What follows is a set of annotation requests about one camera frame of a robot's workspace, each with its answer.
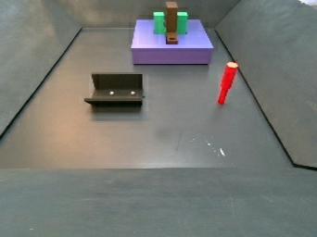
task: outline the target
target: green block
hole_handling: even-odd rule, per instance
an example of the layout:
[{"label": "green block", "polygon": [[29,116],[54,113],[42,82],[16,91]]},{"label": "green block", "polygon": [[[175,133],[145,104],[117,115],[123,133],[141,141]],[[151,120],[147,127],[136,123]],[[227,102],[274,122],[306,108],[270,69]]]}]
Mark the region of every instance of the green block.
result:
[{"label": "green block", "polygon": [[188,22],[187,12],[176,12],[176,34],[187,33],[187,22]]},{"label": "green block", "polygon": [[153,34],[164,34],[164,13],[153,12]]}]

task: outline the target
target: purple block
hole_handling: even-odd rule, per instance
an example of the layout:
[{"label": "purple block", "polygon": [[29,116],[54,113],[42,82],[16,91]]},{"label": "purple block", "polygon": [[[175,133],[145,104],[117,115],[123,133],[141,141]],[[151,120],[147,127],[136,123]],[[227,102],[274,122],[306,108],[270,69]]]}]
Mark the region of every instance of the purple block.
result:
[{"label": "purple block", "polygon": [[177,44],[165,44],[164,35],[153,34],[153,20],[137,19],[131,51],[133,64],[208,64],[212,44],[199,19],[188,20]]}]

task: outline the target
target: wooden block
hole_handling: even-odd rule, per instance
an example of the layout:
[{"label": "wooden block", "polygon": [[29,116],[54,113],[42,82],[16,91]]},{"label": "wooden block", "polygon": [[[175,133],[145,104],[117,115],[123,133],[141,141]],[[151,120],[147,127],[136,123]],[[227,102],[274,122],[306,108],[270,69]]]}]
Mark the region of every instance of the wooden block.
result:
[{"label": "wooden block", "polygon": [[167,44],[177,44],[175,32],[165,32],[165,43]]},{"label": "wooden block", "polygon": [[165,2],[165,32],[176,31],[176,2]]}]

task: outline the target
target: red cylinder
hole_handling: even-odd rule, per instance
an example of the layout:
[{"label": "red cylinder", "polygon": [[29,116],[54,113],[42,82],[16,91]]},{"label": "red cylinder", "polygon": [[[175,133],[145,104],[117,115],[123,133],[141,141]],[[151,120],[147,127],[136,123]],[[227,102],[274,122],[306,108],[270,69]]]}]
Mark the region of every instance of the red cylinder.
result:
[{"label": "red cylinder", "polygon": [[222,84],[220,84],[222,91],[220,91],[219,98],[218,98],[218,104],[220,104],[220,105],[224,103],[226,94],[227,94],[228,89],[231,88],[236,70],[238,70],[236,63],[234,63],[234,62],[226,63],[223,79],[222,79]]}]

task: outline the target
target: gray floor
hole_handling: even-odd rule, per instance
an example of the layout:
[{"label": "gray floor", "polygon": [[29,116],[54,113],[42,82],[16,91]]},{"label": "gray floor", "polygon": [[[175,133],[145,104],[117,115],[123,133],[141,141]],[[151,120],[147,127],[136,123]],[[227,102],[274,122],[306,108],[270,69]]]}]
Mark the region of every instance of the gray floor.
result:
[{"label": "gray floor", "polygon": [[[210,65],[133,66],[132,31],[85,29],[0,142],[1,168],[290,167],[240,75],[216,105],[230,58],[208,35]],[[92,110],[92,72],[143,73],[141,111]]]},{"label": "gray floor", "polygon": [[[291,167],[240,77],[215,105],[214,33],[195,67],[132,67],[129,37],[80,33],[1,140],[0,236],[315,236],[315,171]],[[140,113],[92,113],[92,71],[147,75]]]}]

